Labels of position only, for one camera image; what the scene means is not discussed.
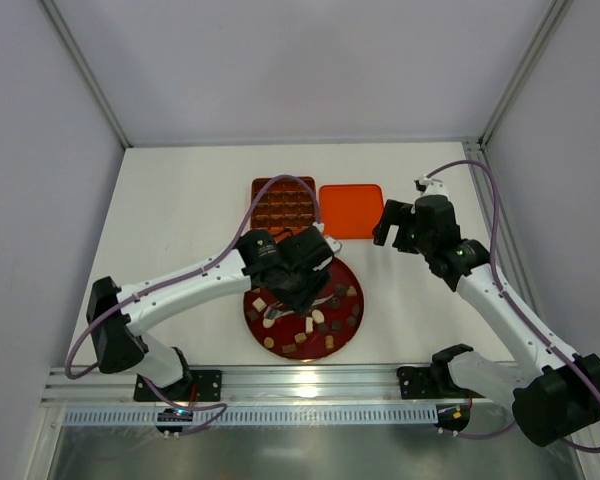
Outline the dark dome chocolate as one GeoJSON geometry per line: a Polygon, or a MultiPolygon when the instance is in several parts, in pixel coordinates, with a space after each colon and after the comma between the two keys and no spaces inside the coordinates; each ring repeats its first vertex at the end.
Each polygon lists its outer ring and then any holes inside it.
{"type": "Polygon", "coordinates": [[[338,297],[342,297],[346,295],[347,287],[342,284],[337,284],[334,288],[335,295],[338,297]]]}

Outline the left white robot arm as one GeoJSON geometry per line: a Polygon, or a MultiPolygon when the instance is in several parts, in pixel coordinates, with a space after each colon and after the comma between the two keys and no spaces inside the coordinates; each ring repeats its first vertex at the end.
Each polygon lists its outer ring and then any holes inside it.
{"type": "Polygon", "coordinates": [[[283,306],[306,313],[327,286],[342,245],[312,225],[277,240],[251,230],[216,257],[145,282],[96,281],[87,309],[96,367],[102,374],[131,372],[169,399],[193,386],[189,364],[150,330],[182,312],[233,294],[263,288],[283,306]]]}

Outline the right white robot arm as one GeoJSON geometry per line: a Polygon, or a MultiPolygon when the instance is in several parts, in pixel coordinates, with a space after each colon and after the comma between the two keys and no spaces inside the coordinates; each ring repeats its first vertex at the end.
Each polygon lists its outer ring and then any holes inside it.
{"type": "Polygon", "coordinates": [[[468,389],[508,410],[534,444],[547,446],[600,421],[600,358],[580,355],[561,340],[506,283],[491,253],[462,236],[444,184],[422,177],[412,203],[389,200],[373,229],[385,244],[420,255],[431,273],[487,322],[515,364],[492,362],[466,345],[435,354],[440,388],[468,389]]]}

